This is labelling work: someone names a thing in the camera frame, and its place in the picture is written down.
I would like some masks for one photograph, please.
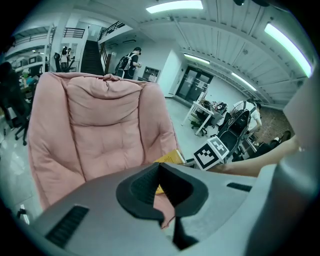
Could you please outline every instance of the floor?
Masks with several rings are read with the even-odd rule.
[[[4,118],[0,118],[0,194],[14,215],[24,205],[32,222],[41,214],[42,208],[31,175],[28,146],[23,146],[22,138],[15,140],[16,131],[9,128]]]
[[[174,99],[167,98],[166,105],[185,159],[192,158],[202,143],[210,135],[217,133],[217,128],[208,128],[208,135],[195,135],[196,129],[191,129],[190,121],[184,126],[181,123],[189,109]],[[0,194],[5,205],[16,214],[24,205],[32,222],[42,212],[37,190],[31,175],[28,159],[28,146],[23,146],[22,139],[15,140],[17,129],[10,130],[4,118],[0,117]]]
[[[183,126],[181,125],[190,109],[171,98],[166,98],[165,101],[184,158],[186,160],[193,158],[193,153],[210,138],[210,135],[218,133],[218,127],[216,126],[213,129],[208,126],[206,129],[207,135],[201,136],[201,132],[195,135],[197,129],[191,129],[190,120],[187,120]]]

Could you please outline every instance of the black vent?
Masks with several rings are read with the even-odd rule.
[[[252,189],[252,186],[243,185],[243,184],[239,184],[239,183],[235,183],[235,182],[231,182],[226,186],[229,188],[235,189],[235,190],[242,190],[245,192],[250,192],[250,190]]]
[[[45,238],[56,246],[64,248],[88,211],[88,208],[78,205],[74,206]]]

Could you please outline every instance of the staircase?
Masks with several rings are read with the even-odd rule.
[[[86,41],[82,57],[81,72],[100,76],[104,75],[98,42]]]

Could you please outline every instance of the armchair backrest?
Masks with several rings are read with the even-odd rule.
[[[40,77],[28,141],[44,209],[88,180],[179,147],[157,84],[76,72]]]

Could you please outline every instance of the yellow paper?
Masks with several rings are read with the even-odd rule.
[[[171,163],[171,164],[184,164],[186,161],[183,159],[183,157],[181,156],[180,152],[178,151],[178,149],[174,149],[171,152],[169,152],[168,154],[160,157],[159,159],[155,160],[155,162],[158,163]],[[161,188],[161,186],[159,185],[158,188],[156,189],[155,194],[161,194],[164,193],[163,189]]]

